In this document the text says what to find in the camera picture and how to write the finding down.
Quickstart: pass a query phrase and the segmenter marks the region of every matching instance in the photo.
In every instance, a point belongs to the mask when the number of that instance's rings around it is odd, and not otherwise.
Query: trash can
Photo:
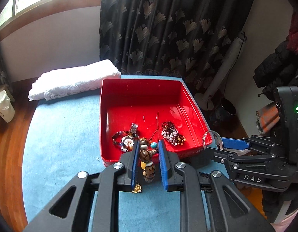
[[[226,98],[222,98],[220,99],[220,104],[210,114],[208,125],[210,128],[214,129],[215,127],[221,126],[222,124],[226,124],[228,121],[231,121],[235,115],[235,106],[233,106],[233,104]]]
[[[14,115],[15,109],[12,107],[6,91],[3,90],[0,92],[0,116],[8,123],[12,120]]]

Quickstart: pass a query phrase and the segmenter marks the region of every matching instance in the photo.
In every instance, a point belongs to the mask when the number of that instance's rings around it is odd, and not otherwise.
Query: red cloth
[[[298,15],[295,11],[292,14],[288,41],[286,49],[298,55]]]
[[[260,134],[267,133],[280,120],[275,102],[272,102],[256,112],[256,127]]]

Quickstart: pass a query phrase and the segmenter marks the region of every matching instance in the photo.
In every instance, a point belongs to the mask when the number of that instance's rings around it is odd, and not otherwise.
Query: metal bracelet
[[[205,132],[204,135],[203,135],[202,141],[203,141],[204,149],[206,149],[205,139],[206,139],[206,136],[207,136],[208,133],[212,133],[213,135],[215,135],[217,137],[217,139],[219,141],[219,149],[223,150],[224,147],[223,147],[223,141],[222,141],[221,136],[217,132],[212,131],[212,130]]]

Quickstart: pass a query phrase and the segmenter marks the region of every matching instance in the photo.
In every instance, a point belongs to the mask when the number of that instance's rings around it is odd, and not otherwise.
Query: black curtain
[[[253,0],[102,0],[100,59],[122,74],[175,76],[204,90]]]

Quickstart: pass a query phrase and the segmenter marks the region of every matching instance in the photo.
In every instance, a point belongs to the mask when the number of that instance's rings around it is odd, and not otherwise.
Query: red tray
[[[208,126],[183,82],[162,79],[103,81],[100,94],[100,152],[105,166],[118,162],[122,154],[120,148],[112,144],[112,135],[130,130],[131,124],[135,123],[139,136],[150,138],[157,129],[158,112],[159,139],[163,138],[161,124],[164,121],[173,122],[178,132],[186,137],[182,146],[173,146],[165,141],[168,151],[185,158],[203,149],[202,137]],[[153,136],[153,141],[158,141],[158,132]],[[211,136],[207,135],[206,145],[211,142]],[[156,154],[153,162],[158,161]]]

